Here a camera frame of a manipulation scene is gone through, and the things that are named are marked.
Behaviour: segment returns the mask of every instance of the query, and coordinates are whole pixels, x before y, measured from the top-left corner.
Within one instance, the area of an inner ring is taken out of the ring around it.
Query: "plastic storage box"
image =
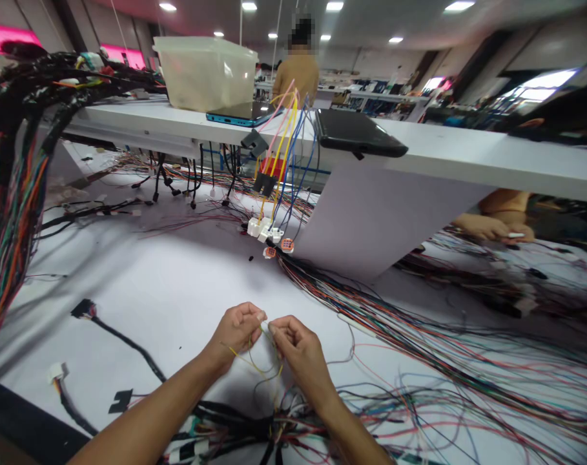
[[[211,37],[154,37],[170,103],[208,112],[252,101],[256,52]]]

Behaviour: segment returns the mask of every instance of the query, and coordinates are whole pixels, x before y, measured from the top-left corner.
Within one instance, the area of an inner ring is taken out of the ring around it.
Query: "person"
[[[453,221],[470,236],[482,240],[500,241],[515,245],[519,242],[532,242],[533,229],[526,225],[526,207],[529,192],[513,189],[497,189],[479,202],[480,214],[463,213]],[[524,236],[511,239],[509,233]]]
[[[144,400],[89,441],[69,465],[153,465],[205,392],[261,335],[267,315],[246,302],[226,310],[203,351]],[[330,379],[317,335],[294,316],[273,320],[269,330],[304,393],[348,465],[389,465],[391,460],[358,417],[345,406]]]
[[[289,39],[289,58],[278,67],[276,80],[272,88],[273,97],[281,96],[295,79],[294,87],[300,93],[298,106],[301,108],[306,96],[308,104],[313,106],[319,85],[319,65],[311,50],[313,22],[310,18],[299,20]],[[291,102],[291,96],[285,97],[283,105]]]

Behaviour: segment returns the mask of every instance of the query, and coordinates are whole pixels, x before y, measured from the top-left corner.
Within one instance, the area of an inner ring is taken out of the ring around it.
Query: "person's hand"
[[[269,324],[278,349],[293,372],[296,384],[315,411],[339,399],[325,363],[317,335],[295,316],[283,316]]]
[[[511,232],[507,225],[496,218],[470,213],[460,215],[453,224],[483,240],[501,240]]]
[[[518,242],[534,242],[534,231],[530,226],[526,226],[523,223],[511,223],[506,225],[511,233],[524,234],[522,238],[515,239],[502,239],[502,242],[509,245],[515,245]]]
[[[259,339],[261,323],[266,319],[265,312],[250,302],[231,307],[224,313],[202,354],[223,375],[231,368],[235,359],[231,349],[237,353],[250,349]]]

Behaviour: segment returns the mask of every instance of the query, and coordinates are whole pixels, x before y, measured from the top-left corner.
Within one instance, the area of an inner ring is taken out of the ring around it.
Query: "wire bundle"
[[[484,403],[485,418],[508,431],[505,437],[559,464],[581,463],[523,431],[517,433],[504,419],[524,417],[542,431],[554,431],[563,440],[587,447],[587,405],[582,403],[587,398],[587,346],[581,345],[581,338],[566,349],[550,339],[514,329],[441,324],[376,294],[341,284],[281,251],[278,258],[289,278],[319,302],[369,335],[437,370],[460,392],[467,392],[474,405]],[[523,362],[504,361],[504,355],[510,353]],[[550,394],[541,393],[542,384]],[[566,400],[567,394],[576,400]]]
[[[95,102],[144,88],[164,90],[150,72],[102,61],[109,74],[79,69],[80,56],[59,52],[5,68],[0,74],[0,327],[34,253],[56,142],[74,114]],[[78,84],[64,79],[77,79]],[[36,140],[45,109],[58,105],[43,141]],[[15,150],[25,121],[22,148]]]

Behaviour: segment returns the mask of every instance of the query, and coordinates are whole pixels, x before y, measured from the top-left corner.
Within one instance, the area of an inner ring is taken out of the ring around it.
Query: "wall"
[[[149,57],[156,54],[146,21],[117,12],[117,22],[113,9],[89,0],[67,0],[67,3],[89,52],[99,51],[103,43],[133,48],[142,52],[149,67]]]
[[[470,104],[489,96],[505,70],[543,70],[587,65],[587,14],[521,28],[487,64],[460,102]],[[567,85],[587,84],[587,68]]]
[[[472,82],[472,84],[466,89],[460,102],[469,105],[476,102],[476,100],[481,97],[492,95],[498,87],[500,79],[507,81],[506,78],[497,76],[528,44],[538,30],[538,26],[532,26],[516,31],[482,69],[480,74],[474,79],[474,82]]]
[[[0,0],[0,25],[32,30],[49,52],[73,50],[50,0]]]
[[[587,14],[561,19],[540,29],[507,70],[579,68],[587,64]]]

